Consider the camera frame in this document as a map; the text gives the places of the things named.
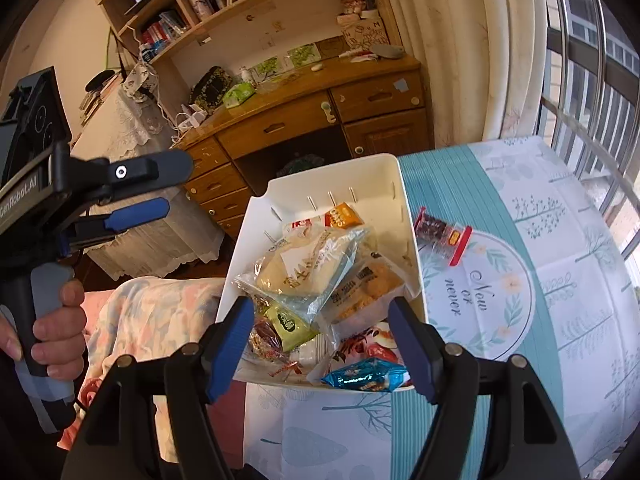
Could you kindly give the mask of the person left hand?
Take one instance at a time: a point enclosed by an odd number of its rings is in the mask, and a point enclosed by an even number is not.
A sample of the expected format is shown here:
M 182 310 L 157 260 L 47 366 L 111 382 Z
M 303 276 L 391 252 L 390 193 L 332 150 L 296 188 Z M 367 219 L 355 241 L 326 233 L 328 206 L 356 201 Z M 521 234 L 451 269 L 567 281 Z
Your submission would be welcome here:
M 85 291 L 78 280 L 65 283 L 60 290 L 62 306 L 37 320 L 32 333 L 38 339 L 30 355 L 46 368 L 49 377 L 75 380 L 84 370 L 87 324 L 81 307 Z

